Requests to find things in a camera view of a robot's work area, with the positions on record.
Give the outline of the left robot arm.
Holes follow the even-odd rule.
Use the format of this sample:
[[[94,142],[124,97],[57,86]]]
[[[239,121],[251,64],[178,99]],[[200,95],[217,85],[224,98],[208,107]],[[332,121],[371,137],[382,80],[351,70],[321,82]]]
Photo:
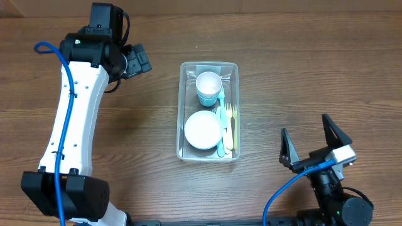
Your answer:
[[[127,43],[129,30],[97,23],[69,33],[59,46],[34,50],[60,60],[62,87],[52,134],[36,171],[21,189],[39,211],[61,225],[130,225],[131,216],[110,201],[108,182],[92,176],[92,141],[102,96],[110,83],[151,70],[142,45]]]

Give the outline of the yellow plastic fork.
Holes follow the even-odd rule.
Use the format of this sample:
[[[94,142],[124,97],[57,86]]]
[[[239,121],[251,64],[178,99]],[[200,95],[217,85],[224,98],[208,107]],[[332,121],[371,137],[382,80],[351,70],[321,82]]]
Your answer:
[[[233,149],[233,137],[232,137],[232,124],[231,124],[232,107],[230,103],[225,104],[225,111],[227,117],[226,148],[231,151]]]

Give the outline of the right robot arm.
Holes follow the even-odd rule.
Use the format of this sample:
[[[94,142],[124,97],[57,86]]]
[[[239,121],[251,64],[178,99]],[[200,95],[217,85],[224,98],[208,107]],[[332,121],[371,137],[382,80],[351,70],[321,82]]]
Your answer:
[[[326,147],[312,151],[301,160],[286,129],[281,130],[279,162],[298,178],[310,180],[318,208],[301,210],[283,225],[369,225],[374,205],[361,191],[344,187],[344,168],[357,159],[352,139],[322,114]]]

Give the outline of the white fork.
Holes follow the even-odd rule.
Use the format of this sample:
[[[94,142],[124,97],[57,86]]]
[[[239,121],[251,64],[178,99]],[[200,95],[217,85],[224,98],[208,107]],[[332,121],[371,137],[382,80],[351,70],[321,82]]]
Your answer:
[[[222,121],[222,127],[224,129],[227,128],[227,116],[225,113],[225,92],[223,86],[220,87],[220,92],[218,94],[219,102],[220,102],[220,118]]]

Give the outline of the white plastic spoon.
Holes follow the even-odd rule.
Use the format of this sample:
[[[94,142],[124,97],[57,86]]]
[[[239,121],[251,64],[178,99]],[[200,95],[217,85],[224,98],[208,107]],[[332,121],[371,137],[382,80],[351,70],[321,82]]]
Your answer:
[[[217,116],[218,116],[220,119],[222,119],[221,113],[220,113],[220,107],[217,108],[216,114],[217,114]],[[230,152],[230,151],[227,149],[227,147],[226,147],[226,142],[227,142],[226,133],[227,133],[226,128],[223,128],[223,137],[222,137],[222,141],[223,141],[223,146],[224,146],[225,157],[228,158],[231,152]]]

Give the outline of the white bowl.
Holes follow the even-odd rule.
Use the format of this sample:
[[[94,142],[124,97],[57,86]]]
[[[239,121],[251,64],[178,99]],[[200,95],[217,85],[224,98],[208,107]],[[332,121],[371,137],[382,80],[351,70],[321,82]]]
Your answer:
[[[187,119],[184,133],[193,147],[211,149],[223,138],[222,122],[216,113],[201,110]]]

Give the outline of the pale green fork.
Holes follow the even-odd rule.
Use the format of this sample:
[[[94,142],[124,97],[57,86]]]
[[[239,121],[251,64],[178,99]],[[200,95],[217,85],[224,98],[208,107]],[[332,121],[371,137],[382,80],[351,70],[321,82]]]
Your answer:
[[[221,118],[220,118],[220,107],[216,108],[216,110],[214,110],[214,112],[216,113],[218,119],[220,122]],[[217,143],[217,155],[220,158],[223,158],[225,156],[225,151],[224,151],[224,144],[223,144],[223,137],[220,139],[220,141]]]

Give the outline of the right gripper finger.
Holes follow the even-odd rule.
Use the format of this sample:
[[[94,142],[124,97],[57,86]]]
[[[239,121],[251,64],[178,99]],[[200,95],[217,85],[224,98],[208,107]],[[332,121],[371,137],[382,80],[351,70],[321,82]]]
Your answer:
[[[336,125],[328,114],[322,114],[322,122],[328,147],[340,148],[352,144],[352,139]]]
[[[281,149],[279,162],[285,167],[293,167],[300,161],[297,151],[285,128],[281,130]]]

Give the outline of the light blue plastic cup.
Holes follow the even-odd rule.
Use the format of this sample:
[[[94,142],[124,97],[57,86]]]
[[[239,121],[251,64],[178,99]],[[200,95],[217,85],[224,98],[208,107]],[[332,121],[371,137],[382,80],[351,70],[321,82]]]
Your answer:
[[[199,99],[200,103],[205,107],[212,107],[218,99],[218,94],[219,93],[216,93],[214,95],[205,95],[205,94],[197,91],[198,99]]]

